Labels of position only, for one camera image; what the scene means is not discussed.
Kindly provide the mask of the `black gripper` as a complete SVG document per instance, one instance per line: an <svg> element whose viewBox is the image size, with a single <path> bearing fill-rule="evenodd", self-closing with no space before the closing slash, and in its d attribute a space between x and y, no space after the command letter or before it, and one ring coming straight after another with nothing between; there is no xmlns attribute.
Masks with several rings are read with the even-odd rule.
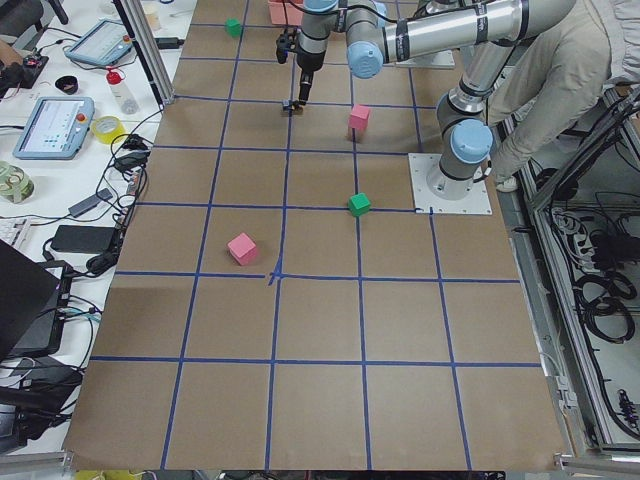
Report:
<svg viewBox="0 0 640 480"><path fill-rule="evenodd" d="M303 48L299 48L297 52L297 64L302 70L299 80L298 102L300 104L306 104L309 100L314 73L319 71L323 66L323 53L311 53Z"/></svg>

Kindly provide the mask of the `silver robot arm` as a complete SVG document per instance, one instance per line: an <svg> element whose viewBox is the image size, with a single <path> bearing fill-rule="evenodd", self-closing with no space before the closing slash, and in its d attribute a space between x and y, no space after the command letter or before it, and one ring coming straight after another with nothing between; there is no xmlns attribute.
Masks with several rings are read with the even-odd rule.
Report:
<svg viewBox="0 0 640 480"><path fill-rule="evenodd" d="M559 23L571 1L426 1L408 18L390 19L376 1L306 1L299 27L277 42L278 60L294 53L301 69L298 104L308 101L315 72L324 63L329 37L346 39L353 76L369 79L383 66L451 69L454 51L473 55L458 84L438 108L441 131L477 119L514 48Z"/></svg>

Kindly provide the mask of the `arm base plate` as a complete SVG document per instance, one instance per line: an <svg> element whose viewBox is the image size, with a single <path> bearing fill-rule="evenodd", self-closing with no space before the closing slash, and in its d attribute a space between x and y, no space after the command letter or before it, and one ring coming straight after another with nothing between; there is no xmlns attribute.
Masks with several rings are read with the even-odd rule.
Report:
<svg viewBox="0 0 640 480"><path fill-rule="evenodd" d="M414 210L421 214L491 215L485 181L481 174L463 181L447 177L440 168L440 154L409 153L409 171Z"/></svg>

